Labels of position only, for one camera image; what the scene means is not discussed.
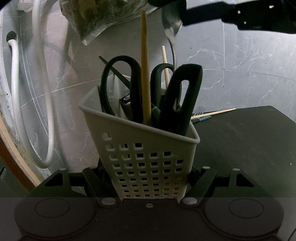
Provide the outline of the thin green stick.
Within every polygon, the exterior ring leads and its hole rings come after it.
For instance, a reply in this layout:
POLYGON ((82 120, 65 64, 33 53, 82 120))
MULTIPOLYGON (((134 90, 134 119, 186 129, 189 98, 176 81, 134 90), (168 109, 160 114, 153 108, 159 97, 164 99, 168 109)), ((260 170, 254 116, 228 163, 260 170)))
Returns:
MULTIPOLYGON (((102 56, 99 56, 99 59, 106 65, 108 63, 102 56)), ((114 67, 111 67, 110 70, 114 73, 114 75, 128 88, 130 89, 130 81, 127 80, 118 70, 114 67)))

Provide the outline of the wooden chopstick with band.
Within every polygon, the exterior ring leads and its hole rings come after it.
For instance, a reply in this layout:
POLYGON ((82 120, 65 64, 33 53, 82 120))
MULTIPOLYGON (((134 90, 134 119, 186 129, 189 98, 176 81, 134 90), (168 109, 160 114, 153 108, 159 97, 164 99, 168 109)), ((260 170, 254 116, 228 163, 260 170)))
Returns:
POLYGON ((151 119, 151 93, 149 80, 149 48, 147 35, 147 17, 146 12, 140 13, 140 59, 142 70, 142 107, 144 125, 148 125, 151 119))

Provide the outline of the steel spoon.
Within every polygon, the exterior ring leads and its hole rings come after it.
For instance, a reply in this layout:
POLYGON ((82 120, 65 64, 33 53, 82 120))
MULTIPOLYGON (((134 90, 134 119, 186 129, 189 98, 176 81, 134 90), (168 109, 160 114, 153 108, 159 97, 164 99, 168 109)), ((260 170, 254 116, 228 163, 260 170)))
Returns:
POLYGON ((178 10, 177 2, 162 7, 162 24, 165 35, 171 48, 173 67, 176 69, 176 55, 174 50, 175 37, 182 27, 182 21, 178 10))

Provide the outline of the white perforated utensil caddy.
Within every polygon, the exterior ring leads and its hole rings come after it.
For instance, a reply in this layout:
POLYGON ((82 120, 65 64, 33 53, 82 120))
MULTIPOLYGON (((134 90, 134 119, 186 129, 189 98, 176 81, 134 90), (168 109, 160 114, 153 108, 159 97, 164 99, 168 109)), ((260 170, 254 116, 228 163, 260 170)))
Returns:
POLYGON ((123 198, 185 196, 200 138, 189 124, 185 136, 134 123, 103 112, 99 86, 79 101, 104 168, 123 198))

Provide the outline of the white plastic bag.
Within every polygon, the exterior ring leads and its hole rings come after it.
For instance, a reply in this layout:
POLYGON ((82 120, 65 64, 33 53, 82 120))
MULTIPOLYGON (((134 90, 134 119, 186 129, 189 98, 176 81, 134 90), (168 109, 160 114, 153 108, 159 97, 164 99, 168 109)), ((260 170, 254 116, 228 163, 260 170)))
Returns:
POLYGON ((33 9, 33 4, 33 0, 19 0, 17 10, 28 13, 33 9))

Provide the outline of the green handled scissors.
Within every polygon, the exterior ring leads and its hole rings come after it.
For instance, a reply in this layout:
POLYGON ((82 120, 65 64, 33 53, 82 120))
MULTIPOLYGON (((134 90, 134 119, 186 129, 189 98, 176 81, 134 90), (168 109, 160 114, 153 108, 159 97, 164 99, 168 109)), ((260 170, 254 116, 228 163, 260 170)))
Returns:
MULTIPOLYGON (((136 123, 143 123, 143 107, 142 107, 142 80, 141 80, 141 68, 138 62, 130 56, 116 56, 108 61, 105 65, 100 84, 100 101, 101 106, 105 113, 115 116, 114 111, 109 103, 107 96, 107 78, 110 68, 116 62, 125 62, 130 66, 131 76, 130 76, 130 107, 126 116, 128 120, 134 121, 136 123)), ((151 94, 152 94, 152 106, 159 108, 161 105, 161 77, 162 71, 165 69, 173 70, 173 65, 169 63, 161 63, 157 65, 151 73, 151 94)))

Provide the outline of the steel peeler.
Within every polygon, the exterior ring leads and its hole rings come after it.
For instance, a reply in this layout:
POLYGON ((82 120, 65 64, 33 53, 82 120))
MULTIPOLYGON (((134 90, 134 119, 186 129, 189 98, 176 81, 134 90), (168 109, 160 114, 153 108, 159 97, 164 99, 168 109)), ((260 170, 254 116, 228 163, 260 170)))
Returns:
POLYGON ((130 93, 126 94, 122 98, 119 99, 119 103, 121 106, 130 107, 130 93))

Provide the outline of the steel fork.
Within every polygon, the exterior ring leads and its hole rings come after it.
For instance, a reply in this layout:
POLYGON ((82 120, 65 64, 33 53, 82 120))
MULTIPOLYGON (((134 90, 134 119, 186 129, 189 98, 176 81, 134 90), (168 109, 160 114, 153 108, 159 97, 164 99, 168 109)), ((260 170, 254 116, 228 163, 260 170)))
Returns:
MULTIPOLYGON (((200 107, 198 107, 196 113, 193 114, 192 116, 198 116, 198 115, 203 114, 204 112, 205 112, 205 107, 204 106, 200 106, 200 107)), ((193 119, 193 120, 191 120, 191 122, 192 123, 198 123, 198 122, 201 122, 201 121, 208 120, 210 118, 211 118, 211 116, 205 116, 205 117, 193 119)))

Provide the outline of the plastic bag of dried leaves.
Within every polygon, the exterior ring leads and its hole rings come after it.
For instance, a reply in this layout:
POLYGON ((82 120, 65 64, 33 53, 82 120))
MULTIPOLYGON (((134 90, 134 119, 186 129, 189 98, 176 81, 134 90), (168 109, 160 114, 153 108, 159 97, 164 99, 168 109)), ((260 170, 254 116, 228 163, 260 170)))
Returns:
POLYGON ((62 15, 69 21, 81 42, 88 45, 112 25, 128 22, 157 8, 141 0, 59 1, 62 15))

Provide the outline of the wooden door frame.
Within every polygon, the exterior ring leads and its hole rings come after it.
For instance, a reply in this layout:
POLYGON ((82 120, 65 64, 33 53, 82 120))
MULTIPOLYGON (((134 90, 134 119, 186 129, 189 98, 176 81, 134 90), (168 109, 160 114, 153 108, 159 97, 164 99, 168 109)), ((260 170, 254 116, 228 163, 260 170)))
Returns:
POLYGON ((6 166, 16 177, 18 182, 29 192, 41 184, 40 178, 25 162, 1 116, 1 158, 6 166))

